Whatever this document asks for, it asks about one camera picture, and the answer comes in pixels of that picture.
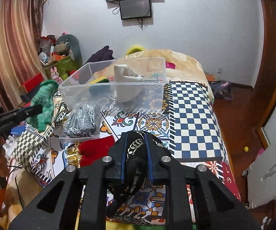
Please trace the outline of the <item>person's left hand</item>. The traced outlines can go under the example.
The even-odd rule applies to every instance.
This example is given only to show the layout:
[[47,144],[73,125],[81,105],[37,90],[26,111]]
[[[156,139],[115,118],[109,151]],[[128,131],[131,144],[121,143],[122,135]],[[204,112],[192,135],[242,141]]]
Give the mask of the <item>person's left hand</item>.
[[5,143],[5,139],[0,136],[0,176],[6,178],[9,175],[9,168],[7,166],[7,159],[5,157],[5,150],[2,147]]

